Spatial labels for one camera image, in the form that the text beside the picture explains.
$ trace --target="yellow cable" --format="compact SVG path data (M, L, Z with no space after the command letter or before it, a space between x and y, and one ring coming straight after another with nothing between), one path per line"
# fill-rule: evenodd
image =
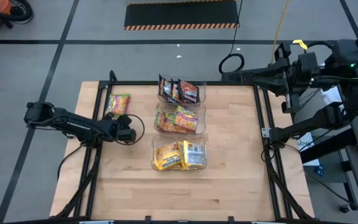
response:
M284 11L283 11L283 14L281 15L281 19L280 19L280 22L278 23L278 27L276 30L276 36L274 37L272 63L273 63L273 59L274 59L274 52L276 50L276 41L277 41L278 32L280 31L281 23L283 22L284 15L285 15L285 12L287 11L287 6L288 6L289 2L290 2L290 0L287 0L287 2L285 3Z

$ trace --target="plastic container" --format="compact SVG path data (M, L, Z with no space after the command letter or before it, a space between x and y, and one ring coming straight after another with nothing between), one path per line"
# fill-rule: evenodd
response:
M158 126L159 122L158 121L158 111L162 111L163 114L165 114L164 119L161 117L160 120L163 122L167 122L170 119L167 119L167 115L169 113L175 113L176 109L178 106L182 106L188 110L190 110L191 112L196 113L197 115L197 124L196 124L196 131L192 132L191 130L187 130L186 133L183 133L186 131L186 129L178 129L175 131L164 131L161 127L163 127L163 125L161 124L161 127ZM205 112L206 112L206 108L205 105L202 103L196 103L196 104L181 104L181 105L176 105L176 104L172 104L172 103L167 103L167 102L158 102L157 106L155 108L155 120L154 120L154 128L156 131L160 132L160 133L174 133L174 134L203 134L205 132L206 126L205 126Z
M156 165L157 161L157 149L167 146L171 143L177 142L177 141L187 141L188 146L192 144L192 147L190 147L190 154L187 157L188 161L200 163L201 166L189 166L187 168L183 168L181 161L175 161L176 164L173 164L170 167L159 169ZM196 135L180 135L180 134L159 134L154 136L152 140L152 168L157 171L166 171L166 170L175 170L175 171L189 171L189 170L200 170L204 169L207 165L207 150L206 150L206 141L202 134L196 134Z
M198 84L198 85L196 85L198 87L198 102L197 103L202 103L205 101L205 99L206 99L206 80L205 80L205 78L203 78L201 81L189 81L189 80L192 80L193 78L192 77L171 77L170 75L161 75L161 76L162 76L162 78L166 79L167 81L173 80L173 81L177 82L180 79L181 81ZM157 97L160 101L172 103L171 101L168 101L167 99L165 99L163 96L159 95L159 88L157 88Z

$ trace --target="hazard stripe tape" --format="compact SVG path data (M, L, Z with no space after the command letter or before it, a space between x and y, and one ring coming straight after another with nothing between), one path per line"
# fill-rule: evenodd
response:
M126 26L126 27L124 27L124 30L132 31L132 30L233 29L233 28L236 28L235 23Z
M234 1L234 0L202 0L202 1L180 1L180 2L138 2L138 3L129 3L128 5L134 4L182 4L182 3L192 3L192 2L218 2L218 1Z

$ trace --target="gray floor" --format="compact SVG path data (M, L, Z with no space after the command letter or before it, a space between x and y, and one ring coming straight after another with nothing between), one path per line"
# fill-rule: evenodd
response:
M74 0L31 0L35 19L9 30L0 28L0 40L60 40ZM133 31L123 29L125 7L133 1L79 0L68 40L231 40L232 29ZM346 0L358 25L358 0ZM285 0L244 0L239 40L272 40ZM278 39L355 39L339 0L290 1ZM0 44L0 204L26 135L22 121L28 101L37 101L49 72L54 74L47 101L74 110L80 83L107 79L113 69L119 80L155 80L159 73L219 80L218 64L228 44L110 44L63 47L55 72L50 71L57 44ZM293 45L293 55L301 52ZM319 61L327 51L315 48ZM270 62L272 46L236 45L247 68ZM233 60L224 70L236 68ZM56 187L56 171L66 139L54 132L36 131L19 177L5 222L47 218ZM333 186L343 192L341 186ZM316 216L344 222L358 212L338 213L342 202L316 184L309 185Z

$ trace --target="wooden tabletop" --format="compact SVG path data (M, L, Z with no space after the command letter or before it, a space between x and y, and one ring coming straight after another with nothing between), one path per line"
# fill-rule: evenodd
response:
M92 117L97 86L98 82L82 83L76 114ZM153 220L226 221L228 216L237 221L274 220L266 166L260 159L263 147L251 86L207 87L204 137L208 165L203 170L183 172L161 172L151 167L151 140L157 134L154 130L157 86L118 85L113 86L112 92L131 94L127 113L140 116L146 129L144 137L133 146L103 144L92 219L144 220L151 215ZM283 100L270 95L278 127L291 125L290 115L281 112ZM263 97L261 102L267 125ZM135 119L131 128L138 133L142 131ZM295 141L288 143L297 147ZM68 140L65 154L78 145L77 140ZM299 153L289 148L281 153L289 191L313 216ZM51 215L57 214L77 190L84 154L85 149L64 163ZM86 192L82 214L87 197Z

